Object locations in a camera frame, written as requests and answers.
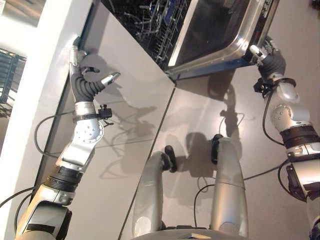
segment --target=black cable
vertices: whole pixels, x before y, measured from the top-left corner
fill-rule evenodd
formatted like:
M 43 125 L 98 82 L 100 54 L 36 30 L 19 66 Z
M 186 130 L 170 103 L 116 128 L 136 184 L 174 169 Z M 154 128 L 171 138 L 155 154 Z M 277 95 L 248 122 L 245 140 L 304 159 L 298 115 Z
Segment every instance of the black cable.
M 45 121 L 49 120 L 49 119 L 52 119 L 52 118 L 56 118 L 58 116 L 62 116 L 62 115 L 66 115 L 66 114 L 71 114 L 73 111 L 69 111 L 69 112 L 64 112 L 64 113 L 59 113 L 59 114 L 56 114 L 56 115 L 52 115 L 52 116 L 48 116 L 46 117 L 45 119 L 41 120 L 37 126 L 35 127 L 34 129 L 34 135 L 33 135 L 33 141 L 34 141 L 34 144 L 35 144 L 35 147 L 36 149 L 41 153 L 43 154 L 44 156 L 47 156 L 47 157 L 53 157 L 53 158 L 58 158 L 57 156 L 53 155 L 52 153 L 49 153 L 49 152 L 45 152 L 45 151 L 42 151 L 41 148 L 39 147 L 39 144 L 38 144 L 38 140 L 37 140 L 37 134 L 38 134 L 38 129 L 39 127 L 41 126 L 41 124 L 43 124 Z
M 285 160 L 283 163 L 281 163 L 281 165 L 279 166 L 279 169 L 278 169 L 278 181 L 279 181 L 279 184 L 280 184 L 280 186 L 281 186 L 291 197 L 294 197 L 295 199 L 300 200 L 300 201 L 302 201 L 302 202 L 305 203 L 306 201 L 295 197 L 295 196 L 285 187 L 285 185 L 283 184 L 283 182 L 282 182 L 282 180 L 281 180 L 281 176 L 280 176 L 281 169 L 282 169 L 282 168 L 284 167 L 284 165 L 286 165 L 288 162 L 289 162 L 289 161 L 288 161 L 288 159 L 287 159 L 287 160 Z
M 13 194 L 12 196 L 8 197 L 6 200 L 4 200 L 2 203 L 0 203 L 0 208 L 5 205 L 7 202 L 9 202 L 11 199 L 15 198 L 16 196 L 20 195 L 20 194 L 23 194 L 25 192 L 28 192 L 28 191 L 32 191 L 36 189 L 36 186 L 34 187 L 29 187 L 29 188 L 26 188 L 24 190 L 21 190 L 21 191 L 18 191 L 17 193 Z
M 27 196 L 24 197 L 24 199 L 22 199 L 22 201 L 20 202 L 18 208 L 15 211 L 15 215 L 14 215 L 14 222 L 13 222 L 13 228 L 14 228 L 14 232 L 17 232 L 17 228 L 18 228 L 18 216 L 19 216 L 19 212 L 20 209 L 22 207 L 22 205 L 24 204 L 24 202 L 27 200 L 27 198 L 29 198 L 34 192 L 29 193 Z
M 279 141 L 277 141 L 277 140 L 274 140 L 272 137 L 270 137 L 270 136 L 268 135 L 267 131 L 266 131 L 266 116 L 267 116 L 269 104 L 270 104 L 270 101 L 271 101 L 271 98 L 272 98 L 273 93 L 274 93 L 273 91 L 271 91 L 271 92 L 269 93 L 269 97 L 268 97 L 268 99 L 267 99 L 267 101 L 266 101 L 266 104 L 265 104 L 264 113 L 263 113 L 263 118 L 262 118 L 262 129 L 263 129 L 264 135 L 265 135 L 268 139 L 270 139 L 272 142 L 274 142 L 274 143 L 276 143 L 276 144 L 279 144 L 279 145 L 281 145 L 281 146 L 284 146 L 283 143 L 281 143 L 281 142 L 279 142 Z
M 272 172 L 272 171 L 274 171 L 274 170 L 277 170 L 277 169 L 281 168 L 286 162 L 287 162 L 287 160 L 284 161 L 283 163 L 281 163 L 279 166 L 273 167 L 273 168 L 271 168 L 271 169 L 269 169 L 269 170 L 267 170 L 267 171 L 263 171 L 263 172 L 258 173 L 258 174 L 256 174 L 256 175 L 246 177 L 246 178 L 244 178 L 243 180 L 246 181 L 246 180 L 250 180 L 250 179 L 257 178 L 257 177 L 259 177 L 259 176 L 268 174 L 268 173 L 270 173 L 270 172 Z M 208 187 L 211 187 L 211 186 L 214 186 L 214 185 L 215 185 L 215 184 L 209 184 L 209 185 L 204 186 L 203 188 L 201 188 L 201 189 L 196 193 L 196 195 L 195 195 L 195 197 L 194 197 L 194 201 L 193 201 L 193 218 L 194 218 L 194 225 L 195 225 L 196 228 L 197 228 L 197 218 L 196 218 L 196 202 L 197 202 L 197 197 L 198 197 L 199 193 L 201 193 L 204 189 L 206 189 L 206 188 L 208 188 Z

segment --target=dishwasher rack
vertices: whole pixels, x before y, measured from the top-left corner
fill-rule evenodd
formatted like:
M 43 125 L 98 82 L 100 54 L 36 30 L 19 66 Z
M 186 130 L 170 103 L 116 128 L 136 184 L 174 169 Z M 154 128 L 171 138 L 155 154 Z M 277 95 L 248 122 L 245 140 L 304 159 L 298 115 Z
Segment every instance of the dishwasher rack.
M 191 0 L 114 1 L 116 18 L 165 70 Z

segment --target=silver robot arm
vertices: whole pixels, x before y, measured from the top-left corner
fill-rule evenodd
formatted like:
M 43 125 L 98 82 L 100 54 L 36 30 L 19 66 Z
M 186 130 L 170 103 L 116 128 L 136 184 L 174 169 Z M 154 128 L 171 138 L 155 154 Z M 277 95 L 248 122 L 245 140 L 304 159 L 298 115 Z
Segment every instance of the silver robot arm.
M 96 144 L 104 135 L 100 119 L 112 116 L 106 105 L 96 113 L 94 96 L 111 84 L 120 73 L 109 74 L 101 81 L 87 82 L 78 62 L 77 38 L 70 52 L 69 77 L 75 101 L 76 122 L 71 142 L 56 161 L 55 168 L 36 191 L 18 223 L 17 240 L 65 239 L 72 212 L 66 206 L 75 197 L 75 190 L 92 159 Z
M 320 139 L 310 122 L 310 113 L 300 104 L 293 79 L 284 77 L 286 61 L 272 39 L 266 50 L 250 47 L 256 56 L 260 78 L 254 89 L 267 99 L 270 117 L 286 148 L 289 191 L 306 202 L 310 240 L 320 239 Z

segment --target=stainless steel door trim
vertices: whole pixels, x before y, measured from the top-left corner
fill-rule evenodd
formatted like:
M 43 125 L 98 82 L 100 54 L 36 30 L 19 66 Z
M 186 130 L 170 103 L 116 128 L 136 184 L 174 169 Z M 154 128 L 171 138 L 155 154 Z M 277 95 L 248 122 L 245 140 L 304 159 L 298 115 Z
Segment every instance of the stainless steel door trim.
M 257 45 L 259 47 L 262 47 L 263 42 L 265 41 L 265 38 L 266 38 L 266 36 L 268 34 L 271 22 L 274 19 L 278 4 L 279 4 L 279 0 L 273 0 L 273 3 L 271 5 L 270 11 L 269 11 L 269 15 L 268 15 L 268 17 L 267 17 L 267 19 L 265 21 L 264 27 L 262 29 L 261 37 L 260 37 L 260 39 L 259 39 L 259 41 L 257 43 Z
M 186 33 L 187 33 L 187 31 L 188 31 L 188 28 L 189 28 L 189 25 L 190 25 L 192 16 L 194 15 L 196 6 L 197 6 L 197 4 L 198 4 L 198 1 L 199 1 L 199 0 L 191 0 L 191 3 L 190 3 L 190 5 L 189 5 L 189 9 L 188 9 L 188 11 L 186 12 L 186 15 L 185 15 L 185 18 L 184 18 L 184 21 L 183 21 L 182 28 L 181 28 L 181 30 L 180 30 L 178 39 L 176 40 L 176 44 L 175 44 L 175 46 L 174 46 L 174 49 L 173 49 L 171 58 L 170 58 L 169 63 L 168 63 L 168 66 L 169 66 L 169 67 L 176 65 L 176 61 L 177 61 L 178 55 L 179 55 L 179 53 L 180 53 L 180 49 L 181 49 L 181 47 L 182 47 L 182 43 L 184 42 Z
M 265 0 L 251 0 L 249 2 L 237 36 L 225 49 L 213 52 L 207 56 L 198 58 L 180 66 L 170 68 L 166 73 L 171 76 L 197 68 L 203 68 L 208 65 L 220 64 L 241 58 L 248 48 L 249 41 L 258 22 L 264 3 Z

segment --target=dishwasher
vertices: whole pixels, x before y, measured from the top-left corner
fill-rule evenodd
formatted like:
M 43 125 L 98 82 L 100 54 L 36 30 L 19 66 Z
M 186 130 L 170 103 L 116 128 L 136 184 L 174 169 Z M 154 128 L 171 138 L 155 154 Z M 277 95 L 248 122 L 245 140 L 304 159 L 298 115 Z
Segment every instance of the dishwasher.
M 279 0 L 104 0 L 172 79 L 253 64 Z

